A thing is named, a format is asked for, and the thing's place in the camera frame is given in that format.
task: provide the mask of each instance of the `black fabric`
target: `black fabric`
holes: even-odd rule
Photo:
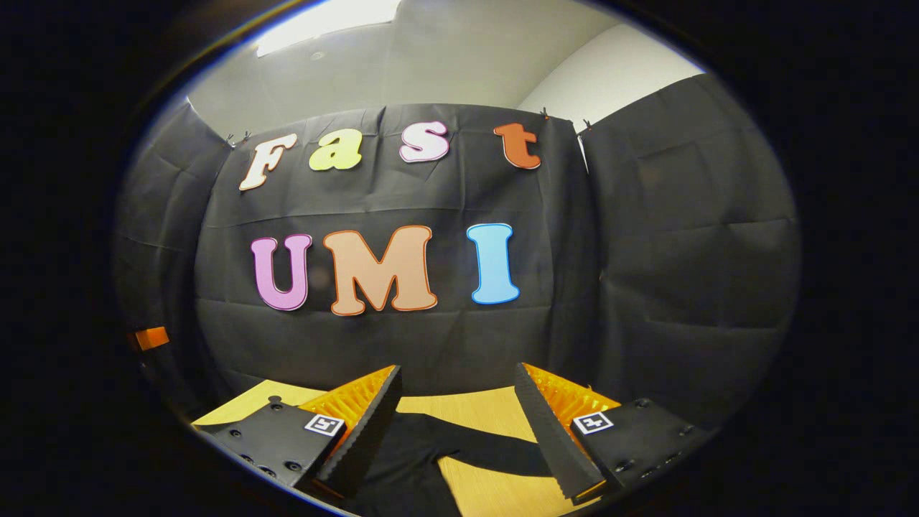
[[[594,388],[720,425],[765,374],[793,312],[800,239],[782,168],[709,75],[580,136],[602,241]]]
[[[401,133],[419,121],[442,121],[450,149],[438,161],[405,163]],[[519,122],[538,136],[529,145],[541,165],[512,166],[494,128]],[[314,171],[308,162],[331,131],[363,133],[361,162]],[[291,132],[267,180],[239,191],[256,145]],[[406,395],[462,393],[513,383],[529,362],[589,383],[596,358],[595,214],[584,160],[569,121],[512,109],[456,105],[389,106],[324,115],[252,137],[227,159],[214,185],[195,266],[203,336],[222,371],[320,389],[334,388],[393,363],[404,368]],[[514,228],[508,247],[521,294],[509,303],[475,304],[478,286],[473,224]],[[427,272],[437,306],[337,316],[328,234],[359,231],[377,258],[393,231],[421,224],[433,231]],[[291,312],[265,304],[255,287],[251,243],[309,234],[309,297]],[[289,252],[278,247],[274,272],[290,286]]]
[[[460,510],[437,466],[444,456],[517,476],[551,476],[533,442],[420,413],[396,413],[364,485],[342,508],[364,517],[459,517]]]
[[[169,342],[144,352],[144,363],[189,418],[221,400],[199,347],[192,295],[201,222],[230,151],[182,99],[148,131],[117,200],[112,267],[119,306],[129,331],[166,328]]]

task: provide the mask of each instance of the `wooden table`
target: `wooden table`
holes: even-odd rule
[[[264,381],[193,424],[235,422],[263,407],[269,396],[299,406],[324,391]],[[404,396],[401,413],[425,413],[458,425],[536,442],[514,387],[443,396]],[[528,477],[466,465],[450,457],[437,462],[459,511],[469,517],[556,517],[596,500],[574,506],[562,496],[554,477]]]

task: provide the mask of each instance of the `screw hole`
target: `screw hole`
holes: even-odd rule
[[[627,460],[620,462],[619,465],[616,465],[616,468],[613,469],[614,472],[625,472],[632,468],[635,465],[635,460]]]

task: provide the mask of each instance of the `white wall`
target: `white wall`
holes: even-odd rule
[[[613,111],[704,71],[626,24],[593,38],[553,70],[518,109],[574,122],[597,122]]]

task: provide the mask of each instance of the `cutout letter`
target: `cutout letter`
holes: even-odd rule
[[[310,156],[312,170],[328,170],[332,167],[338,169],[351,168],[360,163],[360,140],[363,137],[360,131],[343,129],[330,132],[319,139],[319,149]]]
[[[284,152],[284,149],[293,147],[296,142],[297,133],[291,133],[256,145],[252,165],[249,166],[249,172],[246,173],[243,182],[239,184],[239,190],[261,187],[262,183],[265,183],[265,169],[275,170],[281,159],[281,153]]]
[[[290,279],[293,284],[286,293],[275,287],[275,269],[271,257],[278,241],[267,237],[252,242],[255,254],[255,286],[268,306],[279,311],[299,309],[306,302],[306,250],[312,245],[310,236],[289,236],[284,246],[290,250]]]
[[[513,234],[510,224],[504,223],[476,224],[466,230],[479,258],[479,288],[472,293],[476,304],[503,304],[520,295],[520,290],[511,283],[507,258],[507,239]]]
[[[533,156],[527,150],[527,142],[536,143],[536,135],[526,132],[523,124],[514,122],[494,128],[494,134],[501,136],[505,146],[505,158],[514,167],[539,167],[539,156]]]
[[[370,304],[383,310],[393,281],[396,296],[392,308],[397,311],[420,311],[437,305],[437,297],[427,285],[425,249],[431,239],[427,226],[403,226],[392,233],[390,244],[377,260],[360,233],[335,232],[323,244],[332,250],[335,261],[335,303],[332,312],[339,316],[356,316],[364,312],[355,284],[360,286]]]
[[[406,162],[430,162],[439,160],[450,149],[446,138],[447,126],[442,122],[418,122],[403,131],[403,145],[399,156]]]

